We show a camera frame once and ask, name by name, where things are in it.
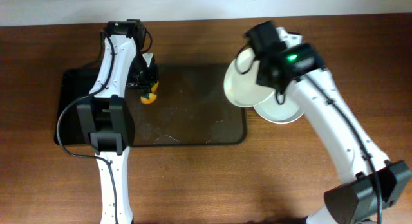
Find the white plate top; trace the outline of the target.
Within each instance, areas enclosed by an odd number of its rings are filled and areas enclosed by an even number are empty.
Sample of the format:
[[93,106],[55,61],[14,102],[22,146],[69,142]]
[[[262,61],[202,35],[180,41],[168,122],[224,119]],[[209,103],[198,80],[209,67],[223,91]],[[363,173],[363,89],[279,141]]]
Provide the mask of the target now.
[[259,60],[251,48],[242,51],[227,68],[223,90],[228,101],[237,107],[254,107],[273,94],[274,89],[257,84]]

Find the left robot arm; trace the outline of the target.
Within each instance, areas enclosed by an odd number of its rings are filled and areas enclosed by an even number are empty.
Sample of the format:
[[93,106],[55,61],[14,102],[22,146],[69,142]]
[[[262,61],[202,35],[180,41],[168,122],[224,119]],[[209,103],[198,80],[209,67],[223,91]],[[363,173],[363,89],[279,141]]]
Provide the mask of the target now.
[[142,98],[155,100],[159,71],[153,53],[144,46],[151,34],[140,20],[110,21],[102,35],[105,50],[97,79],[76,110],[100,173],[101,223],[130,224],[127,161],[135,123],[125,95],[136,89]]

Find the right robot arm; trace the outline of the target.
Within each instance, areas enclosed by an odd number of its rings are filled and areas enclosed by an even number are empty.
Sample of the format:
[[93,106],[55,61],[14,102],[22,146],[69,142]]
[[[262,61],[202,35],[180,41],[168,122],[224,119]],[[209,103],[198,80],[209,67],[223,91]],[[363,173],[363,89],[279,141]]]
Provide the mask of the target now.
[[377,223],[411,180],[411,170],[392,162],[368,136],[341,97],[317,50],[304,42],[287,46],[272,21],[245,33],[259,62],[256,83],[293,100],[326,147],[341,184],[323,195],[324,205],[294,223]]

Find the pale blue plate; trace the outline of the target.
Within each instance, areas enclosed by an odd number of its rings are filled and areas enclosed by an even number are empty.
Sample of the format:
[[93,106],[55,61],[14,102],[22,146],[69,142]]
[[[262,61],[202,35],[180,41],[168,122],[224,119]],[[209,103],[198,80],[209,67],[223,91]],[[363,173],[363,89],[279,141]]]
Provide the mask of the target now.
[[254,106],[254,110],[261,118],[275,124],[294,122],[304,114],[293,100],[286,99],[284,104],[279,105],[274,94],[264,102]]

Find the green and yellow sponge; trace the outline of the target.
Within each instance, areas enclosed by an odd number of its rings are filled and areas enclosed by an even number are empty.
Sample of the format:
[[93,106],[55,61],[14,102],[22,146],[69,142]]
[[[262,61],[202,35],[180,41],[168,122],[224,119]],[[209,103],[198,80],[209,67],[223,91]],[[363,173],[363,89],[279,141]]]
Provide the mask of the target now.
[[157,98],[156,91],[158,89],[158,85],[159,85],[159,81],[157,81],[155,83],[151,83],[149,88],[144,90],[144,92],[140,96],[141,103],[151,104],[156,100],[156,98]]

